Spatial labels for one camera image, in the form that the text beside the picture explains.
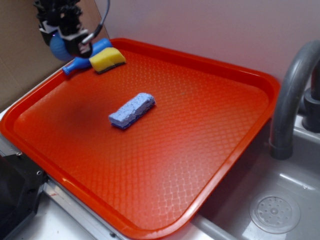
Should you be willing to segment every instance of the yellow sponge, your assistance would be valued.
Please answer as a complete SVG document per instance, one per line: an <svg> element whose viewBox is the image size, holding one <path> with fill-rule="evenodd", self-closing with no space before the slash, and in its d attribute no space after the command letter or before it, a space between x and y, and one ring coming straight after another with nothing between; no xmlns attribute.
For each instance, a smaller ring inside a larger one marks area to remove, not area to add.
<svg viewBox="0 0 320 240"><path fill-rule="evenodd" d="M126 63L125 57L114 47L107 47L89 58L89 61L99 74Z"/></svg>

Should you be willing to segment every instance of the sink drain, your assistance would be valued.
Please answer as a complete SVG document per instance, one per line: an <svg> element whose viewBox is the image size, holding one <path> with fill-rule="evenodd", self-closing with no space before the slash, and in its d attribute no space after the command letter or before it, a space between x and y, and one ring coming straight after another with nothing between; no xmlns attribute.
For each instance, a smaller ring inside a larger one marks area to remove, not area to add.
<svg viewBox="0 0 320 240"><path fill-rule="evenodd" d="M300 220L300 209L290 196L266 191L256 196L250 205L252 221L271 234L284 234L294 229Z"/></svg>

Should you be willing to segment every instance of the blue handle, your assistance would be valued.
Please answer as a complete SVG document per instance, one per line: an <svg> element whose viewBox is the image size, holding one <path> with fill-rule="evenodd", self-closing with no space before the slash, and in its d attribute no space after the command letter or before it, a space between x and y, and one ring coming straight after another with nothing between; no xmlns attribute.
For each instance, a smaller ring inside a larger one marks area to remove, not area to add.
<svg viewBox="0 0 320 240"><path fill-rule="evenodd" d="M97 41L95 44L93 44L92 48L93 48L93 51L90 57L100 53L105 48L112 48L112 44L108 39L103 38ZM75 69L85 69L88 67L91 67L89 58L75 57L72 63L69 64L68 66L64 66L62 70L66 75L69 75L71 71Z"/></svg>

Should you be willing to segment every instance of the gray sink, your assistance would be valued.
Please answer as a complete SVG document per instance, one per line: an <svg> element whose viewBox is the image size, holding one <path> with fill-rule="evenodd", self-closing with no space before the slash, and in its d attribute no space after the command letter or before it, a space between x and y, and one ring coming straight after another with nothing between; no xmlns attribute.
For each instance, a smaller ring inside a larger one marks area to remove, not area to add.
<svg viewBox="0 0 320 240"><path fill-rule="evenodd" d="M320 239L320 135L296 127L286 160L270 157L269 135L267 124L193 220L215 240Z"/></svg>

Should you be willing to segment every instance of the faucet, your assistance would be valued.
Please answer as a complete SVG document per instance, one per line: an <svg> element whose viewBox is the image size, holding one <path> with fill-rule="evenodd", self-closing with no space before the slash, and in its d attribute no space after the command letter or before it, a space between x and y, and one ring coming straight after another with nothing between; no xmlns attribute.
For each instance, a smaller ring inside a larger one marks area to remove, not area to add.
<svg viewBox="0 0 320 240"><path fill-rule="evenodd" d="M311 76L311 88L305 91ZM303 127L320 133L320 40L305 44L289 66L277 99L271 123L269 147L274 159L288 159L293 154L293 131L303 97Z"/></svg>

